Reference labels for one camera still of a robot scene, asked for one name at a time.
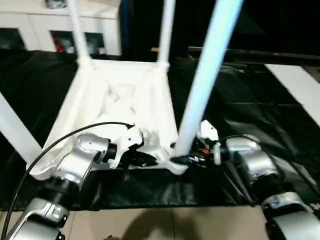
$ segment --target tiled floor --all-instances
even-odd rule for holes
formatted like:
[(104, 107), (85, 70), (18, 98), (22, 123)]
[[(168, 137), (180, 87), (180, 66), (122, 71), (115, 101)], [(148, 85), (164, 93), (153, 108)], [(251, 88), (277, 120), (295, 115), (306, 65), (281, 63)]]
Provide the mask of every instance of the tiled floor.
[[(13, 213), (11, 226), (20, 214)], [(261, 211), (251, 207), (77, 211), (62, 231), (66, 240), (268, 240)]]

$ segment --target cabinet door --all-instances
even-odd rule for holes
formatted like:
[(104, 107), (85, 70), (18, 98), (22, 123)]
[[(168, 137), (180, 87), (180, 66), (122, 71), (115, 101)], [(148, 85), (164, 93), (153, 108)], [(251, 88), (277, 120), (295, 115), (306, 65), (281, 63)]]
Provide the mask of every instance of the cabinet door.
[(38, 39), (27, 14), (0, 12), (0, 32), (1, 29), (3, 29), (3, 35), (8, 37), (14, 36), (15, 34), (12, 33), (17, 30), (25, 49), (29, 51), (40, 50)]
[[(52, 33), (73, 31), (69, 16), (32, 14), (30, 19), (43, 51), (57, 50)], [(85, 33), (103, 34), (103, 44), (108, 55), (121, 55), (120, 31), (116, 19), (81, 17), (80, 21)]]

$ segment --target white cabinet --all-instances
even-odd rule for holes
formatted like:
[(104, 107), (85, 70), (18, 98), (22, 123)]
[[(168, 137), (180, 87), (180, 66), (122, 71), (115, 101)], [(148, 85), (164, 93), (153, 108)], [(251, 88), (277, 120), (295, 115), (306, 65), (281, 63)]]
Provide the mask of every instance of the white cabinet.
[(0, 29), (17, 29), (24, 43), (25, 49), (40, 50), (40, 45), (34, 28), (25, 13), (0, 12)]
[[(0, 0), (0, 28), (17, 28), (27, 50), (56, 51), (51, 31), (72, 32), (67, 8), (48, 9), (45, 0)], [(121, 55), (121, 0), (77, 0), (85, 33), (102, 34), (108, 55)]]

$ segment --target dark background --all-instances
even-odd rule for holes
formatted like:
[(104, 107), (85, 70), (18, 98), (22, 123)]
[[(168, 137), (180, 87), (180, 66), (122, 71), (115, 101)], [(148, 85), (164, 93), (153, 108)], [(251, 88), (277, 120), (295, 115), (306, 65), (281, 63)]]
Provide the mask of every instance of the dark background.
[[(124, 51), (139, 61), (155, 59), (163, 0), (125, 0)], [(214, 0), (177, 0), (171, 58), (186, 57), (188, 47), (202, 47)], [(245, 0), (229, 49), (320, 55), (318, 1)]]

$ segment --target black cable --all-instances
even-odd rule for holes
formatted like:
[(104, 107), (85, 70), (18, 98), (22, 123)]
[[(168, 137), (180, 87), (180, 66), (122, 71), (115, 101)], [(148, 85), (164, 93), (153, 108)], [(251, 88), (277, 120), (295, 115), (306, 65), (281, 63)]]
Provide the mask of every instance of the black cable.
[(75, 131), (72, 131), (70, 133), (68, 133), (67, 135), (64, 135), (63, 137), (59, 138), (58, 140), (56, 140), (54, 143), (52, 143), (50, 146), (48, 146), (32, 163), (31, 165), (28, 167), (28, 169), (25, 171), (18, 187), (16, 188), (15, 192), (14, 192), (14, 195), (13, 195), (13, 199), (12, 199), (12, 203), (10, 205), (10, 208), (6, 214), (6, 217), (5, 217), (5, 221), (4, 221), (4, 225), (3, 225), (3, 229), (2, 229), (2, 234), (1, 234), (1, 240), (5, 240), (5, 237), (7, 235), (7, 231), (8, 231), (8, 226), (9, 226), (9, 222), (10, 222), (10, 217), (11, 217), (11, 214), (13, 212), (13, 209), (14, 209), (14, 206), (16, 204), (16, 201), (17, 201), (17, 197), (18, 197), (18, 194), (19, 194), (19, 191), (22, 187), (22, 184), (24, 183), (25, 179), (27, 178), (27, 176), (29, 175), (31, 169), (37, 164), (37, 162), (39, 162), (39, 160), (47, 153), (49, 152), (54, 146), (56, 146), (58, 143), (60, 143), (61, 141), (65, 140), (66, 138), (74, 135), (74, 134), (77, 134), (79, 132), (82, 132), (83, 130), (86, 130), (86, 129), (90, 129), (90, 128), (94, 128), (94, 127), (97, 127), (97, 126), (101, 126), (101, 125), (124, 125), (126, 126), (128, 129), (133, 127), (133, 125), (131, 124), (127, 124), (127, 123), (124, 123), (124, 122), (118, 122), (118, 121), (108, 121), (108, 122), (99, 122), (99, 123), (95, 123), (95, 124), (91, 124), (91, 125), (88, 125), (88, 126), (84, 126), (84, 127), (81, 127)]
[[(262, 144), (258, 141), (255, 140), (252, 137), (249, 137), (247, 135), (230, 135), (230, 136), (226, 136), (223, 137), (222, 139), (217, 140), (216, 142), (225, 142), (228, 139), (233, 139), (233, 138), (245, 138), (248, 140), (251, 140), (253, 142), (255, 142), (256, 144), (258, 144), (260, 146), (260, 148), (268, 155), (268, 157), (271, 159), (272, 163), (276, 166), (278, 172), (281, 174), (283, 173), (283, 170), (277, 165), (276, 160), (274, 158), (274, 156), (272, 154), (270, 154), (270, 152), (262, 146)], [(290, 159), (285, 159), (285, 161), (290, 164), (290, 166), (296, 171), (296, 173), (302, 178), (302, 180), (305, 182), (305, 184), (308, 186), (308, 188), (313, 192), (313, 194), (318, 198), (318, 200), (320, 201), (320, 193), (318, 191), (318, 189), (314, 186), (314, 184), (312, 184), (310, 182), (310, 180), (297, 168), (297, 166), (295, 166), (295, 164), (290, 160)]]

